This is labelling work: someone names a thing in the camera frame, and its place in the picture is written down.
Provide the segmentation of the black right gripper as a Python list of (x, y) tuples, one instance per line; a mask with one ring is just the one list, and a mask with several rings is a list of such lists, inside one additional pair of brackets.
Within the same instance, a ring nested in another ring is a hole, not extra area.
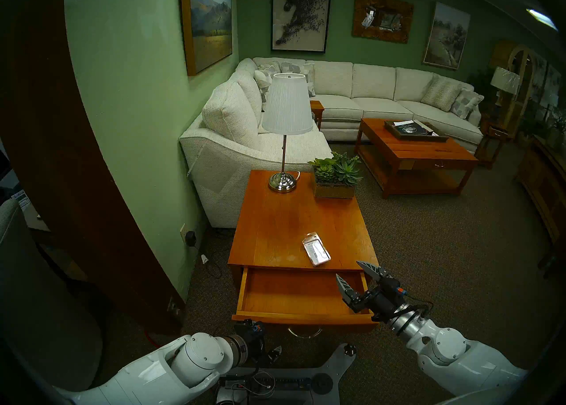
[(354, 296), (354, 289), (346, 280), (336, 274), (337, 285), (344, 303), (358, 313), (370, 309), (372, 321), (387, 322), (405, 314), (404, 294), (400, 281), (390, 276), (382, 278), (380, 266), (357, 261), (358, 266), (375, 281), (375, 287), (361, 295)]

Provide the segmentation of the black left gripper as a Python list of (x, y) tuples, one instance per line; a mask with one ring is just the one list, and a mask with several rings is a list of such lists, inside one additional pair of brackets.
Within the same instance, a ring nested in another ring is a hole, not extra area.
[(267, 351), (265, 336), (265, 333), (245, 333), (246, 361), (275, 363), (280, 358), (282, 354), (281, 345)]

